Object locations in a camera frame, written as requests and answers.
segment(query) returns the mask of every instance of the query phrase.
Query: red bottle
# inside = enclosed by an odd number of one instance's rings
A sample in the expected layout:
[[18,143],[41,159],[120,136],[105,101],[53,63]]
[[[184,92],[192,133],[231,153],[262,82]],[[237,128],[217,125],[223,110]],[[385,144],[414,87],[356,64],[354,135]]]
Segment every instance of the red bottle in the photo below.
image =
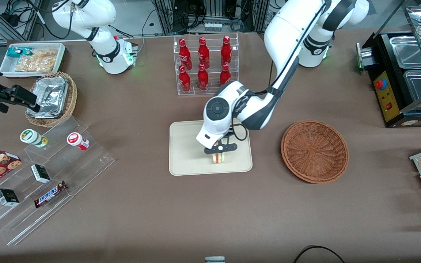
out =
[[222,49],[220,50],[220,63],[222,66],[225,64],[230,65],[232,62],[232,47],[230,46],[230,37],[224,37],[224,44],[222,45]]
[[207,73],[206,67],[203,63],[199,64],[197,79],[199,80],[200,90],[206,91],[209,88],[209,74]]
[[180,65],[178,68],[180,70],[180,74],[178,78],[180,79],[180,84],[184,93],[191,92],[191,79],[189,78],[188,73],[186,72],[186,68],[184,65]]
[[199,50],[197,53],[199,54],[199,63],[204,64],[206,69],[209,68],[211,62],[209,57],[209,48],[206,45],[205,37],[199,37]]
[[187,70],[191,70],[193,68],[193,63],[191,62],[191,52],[189,52],[189,48],[186,46],[186,41],[184,38],[179,40],[180,43],[180,60],[182,65],[186,67]]
[[228,64],[222,66],[222,72],[220,73],[220,85],[230,82],[230,72],[228,71]]

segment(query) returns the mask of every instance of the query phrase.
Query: robotic arm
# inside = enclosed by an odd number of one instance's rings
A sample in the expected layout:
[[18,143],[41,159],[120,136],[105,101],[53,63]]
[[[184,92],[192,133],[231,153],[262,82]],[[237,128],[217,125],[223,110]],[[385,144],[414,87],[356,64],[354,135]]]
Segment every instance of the robotic arm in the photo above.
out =
[[[238,81],[219,88],[204,107],[204,124],[196,137],[206,147],[205,153],[236,150],[236,146],[221,143],[223,138],[234,134],[233,118],[249,130],[264,128],[298,63],[303,65],[303,61],[307,61],[307,65],[319,65],[334,30],[347,22],[363,20],[368,7],[367,0],[288,0],[264,34],[266,49],[276,66],[276,80],[262,92],[248,90]],[[310,41],[311,35],[311,38],[328,35],[327,42]],[[318,48],[311,52],[313,42]]]
[[63,0],[53,5],[53,18],[63,28],[84,37],[97,53],[106,72],[119,74],[134,66],[136,54],[130,42],[115,39],[106,25],[116,20],[117,11],[109,0]]

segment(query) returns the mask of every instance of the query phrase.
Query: white bottle with green lid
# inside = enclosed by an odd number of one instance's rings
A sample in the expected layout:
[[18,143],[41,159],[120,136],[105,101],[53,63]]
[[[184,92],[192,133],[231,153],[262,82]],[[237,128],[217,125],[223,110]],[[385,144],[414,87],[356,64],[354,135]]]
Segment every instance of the white bottle with green lid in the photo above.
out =
[[35,145],[38,148],[43,148],[48,144],[48,139],[45,136],[40,135],[32,129],[24,130],[20,134],[20,140],[22,142]]

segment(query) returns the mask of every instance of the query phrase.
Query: beige tray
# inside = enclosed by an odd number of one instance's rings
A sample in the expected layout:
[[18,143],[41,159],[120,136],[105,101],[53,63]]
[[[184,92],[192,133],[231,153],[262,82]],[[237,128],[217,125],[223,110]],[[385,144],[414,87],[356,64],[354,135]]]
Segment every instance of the beige tray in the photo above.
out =
[[[175,122],[170,125],[170,156],[169,170],[172,175],[203,175],[247,172],[253,167],[249,135],[244,141],[238,141],[234,136],[230,142],[238,145],[238,149],[225,153],[225,162],[214,164],[212,155],[204,153],[204,146],[196,135],[201,130],[203,121]],[[235,127],[237,135],[244,136],[244,128]]]

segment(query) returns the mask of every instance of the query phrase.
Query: table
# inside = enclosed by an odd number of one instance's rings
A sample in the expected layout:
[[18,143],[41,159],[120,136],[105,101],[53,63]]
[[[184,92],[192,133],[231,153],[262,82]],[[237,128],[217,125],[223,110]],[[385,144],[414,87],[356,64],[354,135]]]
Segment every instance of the table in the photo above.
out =
[[[87,42],[65,42],[63,71],[79,89],[75,117],[117,159],[0,262],[292,262],[307,245],[347,262],[421,262],[421,181],[408,156],[421,152],[421,128],[387,129],[355,43],[373,30],[338,30],[329,56],[299,67],[269,124],[251,131],[247,173],[175,177],[168,171],[171,123],[202,119],[209,97],[179,97],[172,37],[146,40],[137,66],[108,75]],[[240,81],[266,88],[270,58],[259,35],[240,34]],[[4,80],[30,87],[33,80]],[[0,113],[0,150],[18,153],[33,127],[22,107]],[[294,122],[332,125],[349,147],[337,181],[309,184],[284,165],[280,140]],[[299,262],[335,262],[325,251]]]

